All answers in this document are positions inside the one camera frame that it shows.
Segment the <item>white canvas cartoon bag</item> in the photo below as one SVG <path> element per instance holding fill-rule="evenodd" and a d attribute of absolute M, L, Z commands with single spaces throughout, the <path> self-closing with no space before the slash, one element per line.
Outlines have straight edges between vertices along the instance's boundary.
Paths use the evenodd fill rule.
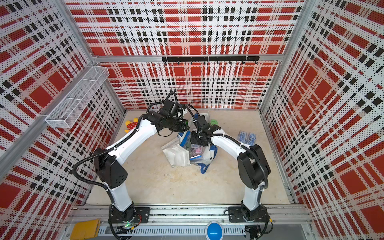
<path fill-rule="evenodd" d="M 179 133 L 176 138 L 162 146 L 162 151 L 171 167 L 196 165 L 200 167 L 201 174 L 205 174 L 215 159 L 218 148 L 214 145 L 204 147 L 191 143 L 192 132 L 197 130 L 193 119 L 189 119 L 189 127 L 188 131 Z"/>

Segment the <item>blue plastic pencil case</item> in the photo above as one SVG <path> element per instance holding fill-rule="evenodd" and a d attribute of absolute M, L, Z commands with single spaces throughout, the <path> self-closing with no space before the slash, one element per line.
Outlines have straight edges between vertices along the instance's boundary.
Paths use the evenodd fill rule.
<path fill-rule="evenodd" d="M 191 132 L 190 131 L 186 131 L 184 133 L 179 133 L 177 135 L 177 138 L 179 140 L 179 145 L 184 148 L 187 144 L 187 141 L 188 141 L 188 138 L 190 137 L 191 135 Z"/>

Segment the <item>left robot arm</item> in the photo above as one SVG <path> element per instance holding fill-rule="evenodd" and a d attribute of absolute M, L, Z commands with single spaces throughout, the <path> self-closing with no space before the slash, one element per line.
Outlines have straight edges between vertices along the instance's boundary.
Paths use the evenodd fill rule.
<path fill-rule="evenodd" d="M 175 92 L 159 102 L 162 107 L 158 111 L 147 111 L 138 118 L 136 127 L 123 138 L 105 150 L 97 149 L 94 154 L 73 166 L 73 175 L 76 179 L 103 188 L 110 200 L 110 223 L 131 222 L 136 216 L 134 202 L 128 194 L 126 180 L 127 171 L 123 165 L 128 157 L 147 139 L 158 134 L 163 129 L 172 133 L 184 133 L 189 130 L 188 121 L 184 119 L 184 109 L 179 104 Z M 78 173 L 78 167 L 87 161 L 94 162 L 95 172 L 100 181 L 88 180 Z"/>

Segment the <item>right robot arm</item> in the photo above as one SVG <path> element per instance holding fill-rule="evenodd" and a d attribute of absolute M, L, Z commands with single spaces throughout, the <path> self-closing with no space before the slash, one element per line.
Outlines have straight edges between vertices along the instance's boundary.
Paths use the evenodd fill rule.
<path fill-rule="evenodd" d="M 225 150 L 237 160 L 239 176 L 245 185 L 245 193 L 241 201 L 241 214 L 245 222 L 270 220 L 266 207 L 261 203 L 264 190 L 269 187 L 268 176 L 271 173 L 268 161 L 262 148 L 244 144 L 228 135 L 218 125 L 211 125 L 204 116 L 193 114 L 194 107 L 190 104 L 183 106 L 184 112 L 189 112 L 193 118 L 196 130 L 191 133 L 191 143 L 202 146 L 214 145 Z"/>

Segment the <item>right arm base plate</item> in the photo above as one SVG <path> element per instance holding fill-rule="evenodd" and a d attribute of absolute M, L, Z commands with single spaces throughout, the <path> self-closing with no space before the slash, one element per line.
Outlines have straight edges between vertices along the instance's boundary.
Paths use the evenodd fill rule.
<path fill-rule="evenodd" d="M 268 223 L 270 221 L 267 208 L 262 205 L 252 211 L 244 206 L 229 207 L 228 215 L 231 223 Z"/>

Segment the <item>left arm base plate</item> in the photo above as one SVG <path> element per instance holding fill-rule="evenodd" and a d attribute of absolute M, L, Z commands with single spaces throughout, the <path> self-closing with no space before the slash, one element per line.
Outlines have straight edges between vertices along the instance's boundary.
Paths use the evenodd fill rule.
<path fill-rule="evenodd" d="M 109 210 L 109 223 L 123 224 L 146 224 L 149 220 L 151 208 L 134 207 L 128 208 L 124 212 L 119 211 L 114 206 Z"/>

